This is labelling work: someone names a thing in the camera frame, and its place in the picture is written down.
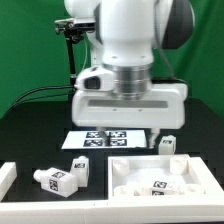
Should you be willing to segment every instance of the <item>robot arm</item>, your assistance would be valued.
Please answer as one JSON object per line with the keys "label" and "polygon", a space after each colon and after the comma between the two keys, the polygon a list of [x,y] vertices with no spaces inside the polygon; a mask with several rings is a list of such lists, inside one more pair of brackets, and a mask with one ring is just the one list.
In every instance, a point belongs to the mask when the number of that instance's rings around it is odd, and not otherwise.
{"label": "robot arm", "polygon": [[150,80],[152,49],[178,48],[191,35],[188,0],[65,0],[69,14],[95,21],[92,67],[76,80],[78,126],[176,129],[184,124],[185,84]]}

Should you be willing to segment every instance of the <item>small white block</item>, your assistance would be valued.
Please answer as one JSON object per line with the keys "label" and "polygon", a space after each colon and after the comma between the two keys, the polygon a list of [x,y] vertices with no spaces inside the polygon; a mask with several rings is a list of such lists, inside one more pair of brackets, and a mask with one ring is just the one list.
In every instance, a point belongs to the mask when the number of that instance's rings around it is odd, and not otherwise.
{"label": "small white block", "polygon": [[16,177],[16,163],[4,163],[0,169],[0,201],[6,195]]}
{"label": "small white block", "polygon": [[159,143],[159,155],[174,155],[176,151],[176,138],[172,135],[162,137]]}
{"label": "small white block", "polygon": [[154,181],[151,186],[151,195],[178,195],[181,194],[181,184],[178,182]]}
{"label": "small white block", "polygon": [[34,179],[41,183],[42,189],[63,197],[68,197],[78,190],[76,176],[55,168],[35,171]]}
{"label": "small white block", "polygon": [[73,159],[70,173],[77,177],[78,187],[87,187],[89,178],[89,159],[85,156]]}

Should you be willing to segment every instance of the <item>black tabletop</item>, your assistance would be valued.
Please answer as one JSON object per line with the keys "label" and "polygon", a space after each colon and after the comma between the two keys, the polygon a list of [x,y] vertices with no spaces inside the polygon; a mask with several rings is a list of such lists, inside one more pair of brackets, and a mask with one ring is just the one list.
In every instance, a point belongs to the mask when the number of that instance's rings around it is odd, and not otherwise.
{"label": "black tabletop", "polygon": [[[201,157],[224,187],[224,120],[204,103],[191,99],[185,103],[186,123],[180,130],[162,130],[162,136],[177,137],[176,154]],[[107,158],[111,155],[156,154],[151,150],[78,150],[64,152],[61,146],[72,125],[68,102],[35,102],[18,106],[0,120],[0,166],[16,162],[18,176],[4,202],[67,201],[107,199]],[[51,167],[70,171],[72,160],[85,155],[90,161],[88,188],[68,198],[41,190],[33,179],[36,169]]]}

